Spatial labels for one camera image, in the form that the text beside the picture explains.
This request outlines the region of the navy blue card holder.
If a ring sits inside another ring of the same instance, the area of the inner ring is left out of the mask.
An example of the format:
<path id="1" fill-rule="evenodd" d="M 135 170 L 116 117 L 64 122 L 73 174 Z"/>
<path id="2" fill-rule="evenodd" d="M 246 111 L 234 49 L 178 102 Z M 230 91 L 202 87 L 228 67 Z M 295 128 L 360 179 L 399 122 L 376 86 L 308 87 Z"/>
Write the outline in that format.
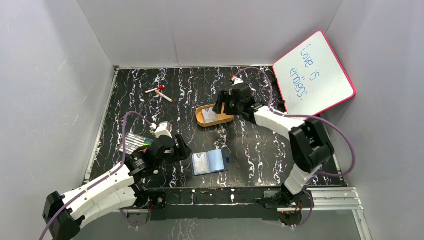
<path id="1" fill-rule="evenodd" d="M 207 174 L 202 174 L 202 175 L 221 173 L 221 172 L 226 172 L 228 170 L 228 164 L 230 162 L 230 158 L 225 154 L 225 152 L 222 149 L 206 151 L 206 153 L 207 153 L 207 159 L 209 164 L 209 172 Z M 202 176 L 202 175 L 194 175 L 193 173 L 192 155 L 191 155 L 192 174 L 193 176 Z"/>

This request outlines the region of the orange oval tray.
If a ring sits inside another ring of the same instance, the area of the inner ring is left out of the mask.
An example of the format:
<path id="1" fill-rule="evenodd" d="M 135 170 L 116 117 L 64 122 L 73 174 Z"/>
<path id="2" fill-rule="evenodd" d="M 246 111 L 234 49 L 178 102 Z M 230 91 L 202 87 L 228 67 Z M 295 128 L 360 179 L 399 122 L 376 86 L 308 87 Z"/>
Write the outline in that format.
<path id="1" fill-rule="evenodd" d="M 199 126 L 203 128 L 230 123 L 234 116 L 224 113 L 218 114 L 213 111 L 214 104 L 200 106 L 196 109 L 195 115 Z"/>

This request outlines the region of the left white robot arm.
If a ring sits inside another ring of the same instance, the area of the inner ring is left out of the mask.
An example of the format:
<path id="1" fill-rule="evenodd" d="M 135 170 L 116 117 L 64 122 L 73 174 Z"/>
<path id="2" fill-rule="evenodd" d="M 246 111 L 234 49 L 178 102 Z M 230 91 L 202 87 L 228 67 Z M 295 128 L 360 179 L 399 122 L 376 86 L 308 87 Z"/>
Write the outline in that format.
<path id="1" fill-rule="evenodd" d="M 54 240 L 71 240 L 89 223 L 123 208 L 163 209 L 166 194 L 147 189 L 142 180 L 157 175 L 164 163 L 187 160 L 191 153 L 181 135 L 162 135 L 134 149 L 93 181 L 66 193 L 49 194 L 42 214 L 46 229 L 40 238 L 50 233 Z"/>

